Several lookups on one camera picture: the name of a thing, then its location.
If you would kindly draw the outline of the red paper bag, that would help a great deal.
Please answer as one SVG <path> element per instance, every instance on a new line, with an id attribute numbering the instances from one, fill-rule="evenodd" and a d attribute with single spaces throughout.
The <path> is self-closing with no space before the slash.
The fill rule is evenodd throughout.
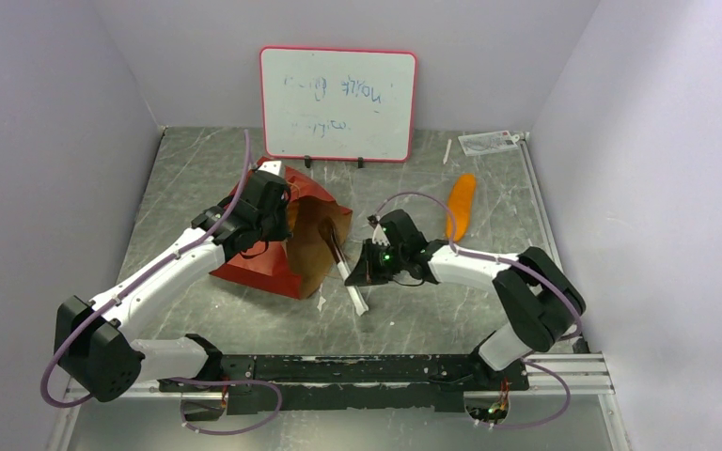
<path id="1" fill-rule="evenodd" d="M 292 236 L 286 241 L 259 242 L 230 258 L 210 275 L 224 281 L 301 300 L 313 294 L 335 259 L 319 225 L 332 221 L 337 244 L 348 238 L 353 210 L 340 204 L 317 181 L 286 166 L 284 180 L 292 191 L 286 223 Z"/>

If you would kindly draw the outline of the orange fake bread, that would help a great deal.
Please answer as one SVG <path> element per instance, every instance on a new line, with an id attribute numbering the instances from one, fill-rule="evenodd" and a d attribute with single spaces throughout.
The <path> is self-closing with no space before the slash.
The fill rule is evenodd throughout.
<path id="1" fill-rule="evenodd" d="M 445 231 L 453 241 L 459 241 L 465 235 L 471 221 L 471 213 L 477 188 L 474 174 L 460 175 L 447 198 L 450 215 L 446 219 Z"/>

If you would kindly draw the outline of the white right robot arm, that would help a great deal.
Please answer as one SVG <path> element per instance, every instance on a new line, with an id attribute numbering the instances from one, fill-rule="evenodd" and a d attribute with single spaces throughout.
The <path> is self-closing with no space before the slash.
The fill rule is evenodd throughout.
<path id="1" fill-rule="evenodd" d="M 354 268 L 343 275 L 348 287 L 386 285 L 402 272 L 420 283 L 454 284 L 492 292 L 507 324 L 473 350 L 472 382 L 494 388 L 506 368 L 531 352 L 547 352 L 580 332 L 586 304 L 575 286 L 541 248 L 519 254 L 473 251 L 447 240 L 427 240 L 404 210 L 371 218 Z"/>

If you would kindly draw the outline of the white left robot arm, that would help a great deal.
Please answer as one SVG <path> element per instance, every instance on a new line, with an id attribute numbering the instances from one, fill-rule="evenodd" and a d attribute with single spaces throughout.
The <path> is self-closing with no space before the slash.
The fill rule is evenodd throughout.
<path id="1" fill-rule="evenodd" d="M 280 161 L 263 163 L 241 191 L 203 210 L 172 245 L 117 286 L 57 309 L 54 363 L 109 402 L 135 383 L 182 379 L 208 391 L 223 377 L 221 352 L 197 334 L 143 340 L 140 333 L 195 281 L 259 243 L 290 236 L 291 191 Z"/>

